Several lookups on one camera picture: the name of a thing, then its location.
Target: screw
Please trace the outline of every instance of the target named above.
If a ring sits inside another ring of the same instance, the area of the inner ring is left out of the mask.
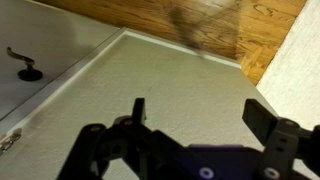
[[[93,126],[91,128],[91,131],[99,131],[100,130],[100,126]]]
[[[286,121],[286,124],[290,125],[290,126],[293,126],[294,123],[292,121]]]
[[[126,120],[124,121],[124,125],[131,125],[132,124],[132,121],[131,120]]]
[[[314,127],[312,133],[311,133],[311,138],[313,139],[319,139],[320,140],[320,125],[317,125]]]
[[[199,175],[203,179],[212,179],[214,177],[214,172],[208,167],[202,167],[199,170]]]
[[[277,170],[270,167],[264,169],[264,175],[269,179],[280,179],[280,173]]]

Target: white wall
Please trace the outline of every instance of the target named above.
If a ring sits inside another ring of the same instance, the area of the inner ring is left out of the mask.
[[[320,1],[308,0],[258,90],[280,116],[320,124]]]

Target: wood grain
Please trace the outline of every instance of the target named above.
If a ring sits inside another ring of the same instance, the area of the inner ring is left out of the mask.
[[[237,59],[257,84],[306,0],[37,0]]]

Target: white surface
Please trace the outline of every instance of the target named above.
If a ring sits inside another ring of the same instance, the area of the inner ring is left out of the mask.
[[[23,0],[0,0],[0,25],[0,120],[119,29]],[[18,79],[17,72],[26,66],[8,57],[8,46],[34,59],[43,79]],[[28,113],[21,112],[15,119]],[[11,127],[1,124],[0,129]]]
[[[307,1],[257,86],[280,116],[309,130],[320,124],[319,9]]]
[[[20,123],[23,136],[1,157],[0,178],[54,179],[80,129],[110,127],[136,97],[146,98],[146,125],[183,145],[261,147],[241,116],[246,98],[267,103],[240,69],[126,35]],[[106,179],[136,177],[112,162]]]

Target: white textured wall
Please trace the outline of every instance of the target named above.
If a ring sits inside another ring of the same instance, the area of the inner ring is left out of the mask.
[[[136,97],[146,98],[146,125],[183,145],[261,148],[241,116],[246,98],[267,103],[240,69],[125,36],[25,119],[22,138],[1,157],[0,179],[54,179],[80,129],[110,127]],[[136,177],[118,161],[106,179]]]
[[[320,124],[319,0],[307,1],[257,87],[280,116]]]

